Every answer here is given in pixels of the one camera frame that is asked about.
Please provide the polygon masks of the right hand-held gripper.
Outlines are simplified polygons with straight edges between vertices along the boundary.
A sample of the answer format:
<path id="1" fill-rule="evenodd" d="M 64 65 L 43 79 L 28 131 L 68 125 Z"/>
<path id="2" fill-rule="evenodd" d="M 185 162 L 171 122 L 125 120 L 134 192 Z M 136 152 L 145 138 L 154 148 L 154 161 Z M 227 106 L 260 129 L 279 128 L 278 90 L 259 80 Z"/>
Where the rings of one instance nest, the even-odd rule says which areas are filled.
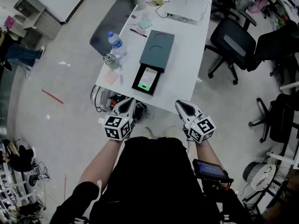
<path id="1" fill-rule="evenodd" d="M 178 100 L 175 102 L 176 110 L 181 120 L 187 122 L 187 116 L 198 116 L 201 112 L 199 107 L 187 100 Z M 186 123 L 185 128 L 195 142 L 202 143 L 208 140 L 215 132 L 215 125 L 210 116 L 205 118 L 196 118 L 192 122 Z"/>

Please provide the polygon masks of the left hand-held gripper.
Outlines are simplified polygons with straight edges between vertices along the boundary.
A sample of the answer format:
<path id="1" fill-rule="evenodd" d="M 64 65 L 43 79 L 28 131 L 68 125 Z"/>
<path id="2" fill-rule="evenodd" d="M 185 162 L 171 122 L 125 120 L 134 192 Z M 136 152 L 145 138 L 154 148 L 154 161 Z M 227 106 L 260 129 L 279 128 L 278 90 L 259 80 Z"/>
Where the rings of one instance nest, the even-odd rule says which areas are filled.
<path id="1" fill-rule="evenodd" d="M 126 98 L 114 106 L 114 113 L 124 113 L 125 117 L 107 115 L 104 119 L 104 131 L 109 139 L 123 140 L 131 132 L 131 118 L 136 107 L 135 98 Z"/>

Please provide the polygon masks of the clear plastic packet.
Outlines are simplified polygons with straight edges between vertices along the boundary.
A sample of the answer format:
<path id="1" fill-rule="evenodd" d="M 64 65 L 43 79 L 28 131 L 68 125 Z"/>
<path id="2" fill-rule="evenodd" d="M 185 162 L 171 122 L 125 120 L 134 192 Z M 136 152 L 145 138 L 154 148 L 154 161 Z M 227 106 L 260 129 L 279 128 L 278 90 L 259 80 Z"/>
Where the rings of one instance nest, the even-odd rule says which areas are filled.
<path id="1" fill-rule="evenodd" d="M 156 76 L 157 71 L 147 67 L 139 81 L 138 87 L 143 90 L 149 91 L 152 84 L 154 83 Z"/>

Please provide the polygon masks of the dark green drawer box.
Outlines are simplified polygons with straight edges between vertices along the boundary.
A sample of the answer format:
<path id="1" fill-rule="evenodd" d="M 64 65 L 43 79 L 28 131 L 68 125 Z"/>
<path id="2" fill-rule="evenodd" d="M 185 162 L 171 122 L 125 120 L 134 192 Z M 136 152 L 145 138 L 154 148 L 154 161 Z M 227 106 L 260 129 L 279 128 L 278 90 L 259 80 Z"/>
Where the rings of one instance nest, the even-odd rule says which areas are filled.
<path id="1" fill-rule="evenodd" d="M 133 89 L 149 95 L 154 94 L 160 76 L 165 73 L 174 43 L 174 38 L 175 35 L 173 34 L 156 30 L 152 30 L 150 32 L 139 60 L 140 68 L 133 81 Z M 157 76 L 149 91 L 138 87 L 139 81 L 147 67 L 157 71 Z"/>

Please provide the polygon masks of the person's left forearm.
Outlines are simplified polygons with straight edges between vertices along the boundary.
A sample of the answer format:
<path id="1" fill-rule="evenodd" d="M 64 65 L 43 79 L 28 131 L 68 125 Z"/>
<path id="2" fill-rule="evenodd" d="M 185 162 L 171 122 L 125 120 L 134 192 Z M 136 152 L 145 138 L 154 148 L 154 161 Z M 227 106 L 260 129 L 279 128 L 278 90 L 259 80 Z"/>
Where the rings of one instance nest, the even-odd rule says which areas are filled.
<path id="1" fill-rule="evenodd" d="M 78 183 L 92 182 L 97 185 L 98 182 L 100 182 L 100 192 L 102 193 L 107 186 L 122 143 L 123 140 L 117 141 L 109 139 L 84 170 Z"/>

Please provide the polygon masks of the person's right forearm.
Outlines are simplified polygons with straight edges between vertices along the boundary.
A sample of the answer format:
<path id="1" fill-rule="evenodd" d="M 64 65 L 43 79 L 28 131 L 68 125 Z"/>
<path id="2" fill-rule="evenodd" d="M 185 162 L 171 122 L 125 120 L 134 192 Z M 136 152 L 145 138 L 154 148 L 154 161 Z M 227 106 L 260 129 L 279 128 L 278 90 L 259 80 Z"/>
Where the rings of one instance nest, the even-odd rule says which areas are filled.
<path id="1" fill-rule="evenodd" d="M 221 164 L 219 158 L 217 157 L 208 140 L 202 143 L 196 143 L 196 150 L 198 160 L 219 165 L 222 169 L 224 169 L 223 165 Z"/>

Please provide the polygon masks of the person's right shoe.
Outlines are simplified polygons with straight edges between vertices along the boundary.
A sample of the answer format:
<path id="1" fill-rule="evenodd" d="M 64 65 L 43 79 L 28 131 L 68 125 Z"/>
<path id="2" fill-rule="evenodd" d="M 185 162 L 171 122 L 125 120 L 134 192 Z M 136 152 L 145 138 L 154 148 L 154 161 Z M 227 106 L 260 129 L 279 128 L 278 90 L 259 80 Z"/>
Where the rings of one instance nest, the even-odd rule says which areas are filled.
<path id="1" fill-rule="evenodd" d="M 170 126 L 165 129 L 164 137 L 166 138 L 179 138 L 180 130 L 176 126 Z"/>

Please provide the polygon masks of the person's shoe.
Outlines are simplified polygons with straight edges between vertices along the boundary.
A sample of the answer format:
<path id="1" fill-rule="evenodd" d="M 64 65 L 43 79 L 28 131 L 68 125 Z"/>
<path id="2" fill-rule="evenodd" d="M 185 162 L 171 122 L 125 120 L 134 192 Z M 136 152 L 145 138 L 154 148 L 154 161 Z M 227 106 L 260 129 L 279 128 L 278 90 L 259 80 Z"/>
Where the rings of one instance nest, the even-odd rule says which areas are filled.
<path id="1" fill-rule="evenodd" d="M 170 126 L 165 129 L 164 137 L 166 138 L 179 138 L 180 130 L 176 126 Z"/>
<path id="2" fill-rule="evenodd" d="M 153 134 L 152 130 L 148 127 L 145 127 L 142 133 L 143 137 L 148 139 L 156 139 L 157 137 Z"/>

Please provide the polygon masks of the grey domed device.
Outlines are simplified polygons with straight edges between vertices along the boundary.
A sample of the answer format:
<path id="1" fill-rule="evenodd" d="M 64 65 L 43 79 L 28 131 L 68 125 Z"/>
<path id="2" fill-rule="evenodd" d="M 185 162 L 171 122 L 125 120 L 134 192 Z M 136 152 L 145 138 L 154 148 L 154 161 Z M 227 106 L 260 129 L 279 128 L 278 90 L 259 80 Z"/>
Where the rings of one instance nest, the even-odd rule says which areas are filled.
<path id="1" fill-rule="evenodd" d="M 110 111 L 111 96 L 113 92 L 109 89 L 94 85 L 90 94 L 91 103 L 94 105 L 96 112 Z"/>

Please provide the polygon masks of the pink sticky note pad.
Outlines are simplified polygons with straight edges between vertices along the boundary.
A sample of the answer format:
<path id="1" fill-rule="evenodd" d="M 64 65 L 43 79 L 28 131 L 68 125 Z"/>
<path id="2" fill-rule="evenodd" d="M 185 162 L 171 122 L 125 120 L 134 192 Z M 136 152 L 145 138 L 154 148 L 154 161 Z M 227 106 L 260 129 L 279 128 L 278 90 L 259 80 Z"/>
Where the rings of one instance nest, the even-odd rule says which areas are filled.
<path id="1" fill-rule="evenodd" d="M 117 79 L 119 75 L 113 71 L 110 70 L 106 75 L 105 75 L 105 82 L 109 85 L 112 85 Z"/>

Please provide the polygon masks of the person's left shoe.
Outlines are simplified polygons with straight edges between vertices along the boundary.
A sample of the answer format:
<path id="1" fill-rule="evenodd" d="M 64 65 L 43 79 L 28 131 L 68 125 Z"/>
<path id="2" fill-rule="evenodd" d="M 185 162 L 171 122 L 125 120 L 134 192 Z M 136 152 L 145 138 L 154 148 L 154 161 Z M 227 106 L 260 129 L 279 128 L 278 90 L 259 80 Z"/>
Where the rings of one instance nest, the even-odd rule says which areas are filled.
<path id="1" fill-rule="evenodd" d="M 142 133 L 143 137 L 148 139 L 156 139 L 157 137 L 153 134 L 152 130 L 148 127 L 145 127 Z"/>

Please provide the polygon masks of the small glass jar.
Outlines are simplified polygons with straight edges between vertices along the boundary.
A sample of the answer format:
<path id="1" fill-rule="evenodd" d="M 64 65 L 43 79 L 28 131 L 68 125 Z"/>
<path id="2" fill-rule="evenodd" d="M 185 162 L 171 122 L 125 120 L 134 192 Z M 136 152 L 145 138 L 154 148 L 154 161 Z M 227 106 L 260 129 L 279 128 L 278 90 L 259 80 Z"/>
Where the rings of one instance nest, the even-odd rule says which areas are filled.
<path id="1" fill-rule="evenodd" d="M 118 58 L 111 53 L 106 53 L 103 56 L 103 61 L 112 70 L 115 70 L 115 69 L 119 68 L 119 66 L 120 66 L 120 62 L 119 62 Z"/>

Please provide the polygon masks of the clear plastic water bottle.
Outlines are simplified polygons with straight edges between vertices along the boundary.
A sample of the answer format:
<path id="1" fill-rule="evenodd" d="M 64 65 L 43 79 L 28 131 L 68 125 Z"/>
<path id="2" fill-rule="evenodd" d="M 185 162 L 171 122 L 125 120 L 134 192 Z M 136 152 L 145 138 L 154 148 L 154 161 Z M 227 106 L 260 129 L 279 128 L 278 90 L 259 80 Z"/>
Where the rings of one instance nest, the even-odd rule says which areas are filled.
<path id="1" fill-rule="evenodd" d="M 107 34 L 108 42 L 112 48 L 112 54 L 118 58 L 123 58 L 127 55 L 127 48 L 122 39 L 117 33 L 109 31 Z"/>

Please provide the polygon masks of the red floor strip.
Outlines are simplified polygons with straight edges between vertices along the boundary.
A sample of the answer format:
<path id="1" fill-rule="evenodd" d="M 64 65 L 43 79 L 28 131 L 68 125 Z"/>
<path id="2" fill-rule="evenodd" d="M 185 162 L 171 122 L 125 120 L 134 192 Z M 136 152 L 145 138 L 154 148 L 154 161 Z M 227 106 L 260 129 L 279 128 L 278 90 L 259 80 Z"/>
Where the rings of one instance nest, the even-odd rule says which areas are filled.
<path id="1" fill-rule="evenodd" d="M 57 102 L 59 102 L 60 104 L 64 104 L 64 102 L 60 99 L 58 99 L 56 96 L 54 96 L 53 94 L 51 94 L 50 92 L 45 90 L 45 87 L 42 88 L 42 92 L 47 94 L 48 96 L 50 96 L 52 99 L 56 100 Z"/>

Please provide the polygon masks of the black pen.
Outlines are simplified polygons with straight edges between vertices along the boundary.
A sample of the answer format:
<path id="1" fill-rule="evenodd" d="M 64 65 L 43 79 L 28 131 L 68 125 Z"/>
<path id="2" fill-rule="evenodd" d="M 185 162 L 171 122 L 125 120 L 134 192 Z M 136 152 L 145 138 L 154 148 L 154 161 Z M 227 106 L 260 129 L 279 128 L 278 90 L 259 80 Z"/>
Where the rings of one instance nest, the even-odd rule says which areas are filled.
<path id="1" fill-rule="evenodd" d="M 143 34 L 143 33 L 141 33 L 141 32 L 138 32 L 138 31 L 136 31 L 136 30 L 134 30 L 134 29 L 132 29 L 132 28 L 130 28 L 129 30 L 132 31 L 132 32 L 134 32 L 134 33 L 136 33 L 136 34 L 139 34 L 139 35 L 141 35 L 141 36 L 143 36 L 143 37 L 147 37 L 145 34 Z"/>

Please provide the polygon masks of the person's black clothing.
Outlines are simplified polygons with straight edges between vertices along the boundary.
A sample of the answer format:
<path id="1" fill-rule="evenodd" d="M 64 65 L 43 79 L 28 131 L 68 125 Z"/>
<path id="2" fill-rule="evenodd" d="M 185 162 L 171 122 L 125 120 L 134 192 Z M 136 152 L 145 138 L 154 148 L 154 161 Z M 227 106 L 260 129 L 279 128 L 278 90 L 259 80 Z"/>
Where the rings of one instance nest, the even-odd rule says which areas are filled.
<path id="1" fill-rule="evenodd" d="M 78 183 L 50 224 L 250 224 L 226 184 L 202 192 L 182 142 L 134 137 L 121 145 L 105 190 Z"/>

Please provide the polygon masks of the black office chair grey patch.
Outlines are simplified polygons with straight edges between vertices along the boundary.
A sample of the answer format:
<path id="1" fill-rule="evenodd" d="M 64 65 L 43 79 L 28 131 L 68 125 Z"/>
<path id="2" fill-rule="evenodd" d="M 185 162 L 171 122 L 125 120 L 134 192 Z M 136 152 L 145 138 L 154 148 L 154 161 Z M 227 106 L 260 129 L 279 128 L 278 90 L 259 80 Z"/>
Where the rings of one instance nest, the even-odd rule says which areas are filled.
<path id="1" fill-rule="evenodd" d="M 245 18 L 244 25 L 241 26 L 228 17 L 222 19 L 211 35 L 212 45 L 205 46 L 205 49 L 221 56 L 221 60 L 208 73 L 208 77 L 213 78 L 214 72 L 227 62 L 234 76 L 234 85 L 238 84 L 235 65 L 241 70 L 251 72 L 261 62 L 269 60 L 282 63 L 299 51 L 299 25 L 296 22 L 287 20 L 283 27 L 255 40 L 249 34 L 248 28 L 250 24 L 256 26 L 256 21 L 245 11 L 239 12 Z"/>

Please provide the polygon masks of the dark grey desk panel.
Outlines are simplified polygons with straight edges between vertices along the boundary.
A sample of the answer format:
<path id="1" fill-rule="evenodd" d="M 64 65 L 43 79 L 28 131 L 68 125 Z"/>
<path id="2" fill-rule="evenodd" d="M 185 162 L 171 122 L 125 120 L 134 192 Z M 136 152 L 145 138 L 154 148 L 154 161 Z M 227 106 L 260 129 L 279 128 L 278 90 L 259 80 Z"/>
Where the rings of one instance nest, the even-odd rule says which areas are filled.
<path id="1" fill-rule="evenodd" d="M 116 0 L 90 39 L 90 45 L 99 54 L 104 55 L 111 51 L 107 37 L 108 32 L 120 34 L 135 6 L 135 0 Z"/>

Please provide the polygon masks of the grey trash bin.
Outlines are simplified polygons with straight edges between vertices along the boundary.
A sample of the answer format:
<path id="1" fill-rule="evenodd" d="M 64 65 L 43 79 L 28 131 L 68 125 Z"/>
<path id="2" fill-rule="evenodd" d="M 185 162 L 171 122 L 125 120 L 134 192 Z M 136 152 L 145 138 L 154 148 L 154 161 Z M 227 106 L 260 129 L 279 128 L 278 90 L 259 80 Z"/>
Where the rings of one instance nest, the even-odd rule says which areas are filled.
<path id="1" fill-rule="evenodd" d="M 255 191 L 266 189 L 274 179 L 277 166 L 264 162 L 251 162 L 243 172 L 243 179 Z"/>

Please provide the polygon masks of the white laptop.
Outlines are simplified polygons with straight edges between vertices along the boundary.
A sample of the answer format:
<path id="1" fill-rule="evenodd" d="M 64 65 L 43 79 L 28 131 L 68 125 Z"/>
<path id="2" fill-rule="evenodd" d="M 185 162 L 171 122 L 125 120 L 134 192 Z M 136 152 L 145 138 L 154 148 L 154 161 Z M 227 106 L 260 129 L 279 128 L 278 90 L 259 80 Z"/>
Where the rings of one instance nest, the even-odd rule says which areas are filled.
<path id="1" fill-rule="evenodd" d="M 207 7 L 207 0 L 170 0 L 165 5 L 164 11 L 167 14 L 191 21 L 200 21 L 203 19 Z"/>

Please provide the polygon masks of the grey shelf cabinet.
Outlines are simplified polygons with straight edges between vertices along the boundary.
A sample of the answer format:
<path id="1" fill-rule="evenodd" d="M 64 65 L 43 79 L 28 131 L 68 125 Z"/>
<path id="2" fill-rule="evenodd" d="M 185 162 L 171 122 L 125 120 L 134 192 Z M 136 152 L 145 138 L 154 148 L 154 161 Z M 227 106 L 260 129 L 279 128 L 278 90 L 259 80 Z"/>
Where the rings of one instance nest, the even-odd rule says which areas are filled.
<path id="1" fill-rule="evenodd" d="M 22 14 L 22 28 L 26 31 L 22 44 L 33 49 L 40 39 L 46 37 L 54 40 L 62 25 L 39 0 L 18 0 L 14 9 Z"/>

